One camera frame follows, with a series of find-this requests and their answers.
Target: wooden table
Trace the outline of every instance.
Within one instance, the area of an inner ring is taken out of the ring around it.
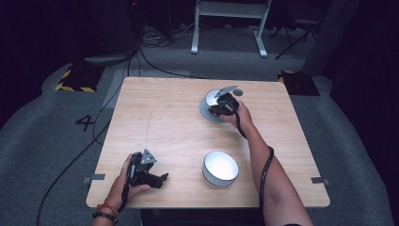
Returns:
[[[161,189],[140,194],[129,203],[134,208],[257,207],[247,141],[229,123],[206,120],[200,101],[212,89],[238,85],[252,119],[286,170],[307,207],[329,205],[309,145],[286,88],[279,82],[201,80],[179,78],[126,78],[106,135],[88,193],[88,206],[102,203],[129,153],[148,149],[157,158],[150,173],[169,173]],[[202,176],[204,156],[222,151],[239,166],[235,182],[211,188]]]

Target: gray carpet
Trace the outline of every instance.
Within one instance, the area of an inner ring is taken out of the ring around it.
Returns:
[[[312,38],[275,60],[289,42],[284,32],[270,40],[273,31],[265,30],[269,57],[261,58],[253,29],[207,30],[199,36],[195,56],[190,54],[191,37],[168,47],[142,50],[159,68],[214,79],[277,81],[278,72],[301,69]],[[291,34],[300,35],[299,31]],[[155,68],[140,53],[137,57],[132,59],[129,75],[171,76],[154,74]],[[95,93],[55,91],[68,66],[49,74],[43,94],[16,112],[0,131],[0,225],[34,225],[49,186],[112,117],[115,102],[102,108],[127,76],[125,63],[107,67]],[[385,187],[355,129],[330,99],[330,81],[322,75],[313,81],[320,96],[291,99],[320,173],[329,182],[331,205],[308,209],[314,224],[393,225]],[[84,125],[75,122],[86,115],[96,124],[84,132]],[[101,149],[101,144],[93,143],[58,180],[43,205],[40,225],[90,224],[94,210],[86,205],[88,185],[83,179],[94,172]],[[139,222],[138,210],[125,209],[120,215],[119,225]]]

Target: metal stand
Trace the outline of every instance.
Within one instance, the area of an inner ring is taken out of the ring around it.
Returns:
[[[268,0],[266,4],[241,4],[241,3],[226,3],[226,2],[207,2],[207,1],[197,0],[195,31],[193,36],[193,43],[191,46],[191,53],[197,54],[199,51],[200,15],[203,15],[203,16],[222,16],[222,17],[261,19],[259,30],[254,31],[253,33],[261,57],[267,57],[267,53],[262,41],[262,33],[263,33],[264,23],[266,22],[267,14],[270,9],[270,4],[271,0]]]

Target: black mat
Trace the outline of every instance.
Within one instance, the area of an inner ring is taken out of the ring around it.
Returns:
[[[311,76],[303,72],[281,71],[278,80],[285,85],[290,95],[320,96]]]
[[[105,67],[79,69],[70,66],[62,75],[56,90],[95,92],[104,69]]]

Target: white stand leg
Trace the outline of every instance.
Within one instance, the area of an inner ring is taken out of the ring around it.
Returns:
[[[196,21],[193,35],[193,43],[191,45],[191,54],[196,54],[199,51],[199,39],[200,39],[200,0],[197,0],[196,4]]]
[[[255,41],[258,44],[259,53],[261,54],[261,57],[267,57],[267,52],[266,49],[264,48],[262,41],[262,33],[263,33],[264,24],[266,23],[267,15],[269,14],[270,4],[271,1],[269,0],[267,1],[266,6],[264,7],[264,13],[261,19],[261,23],[259,24],[259,31],[253,32],[255,36]]]

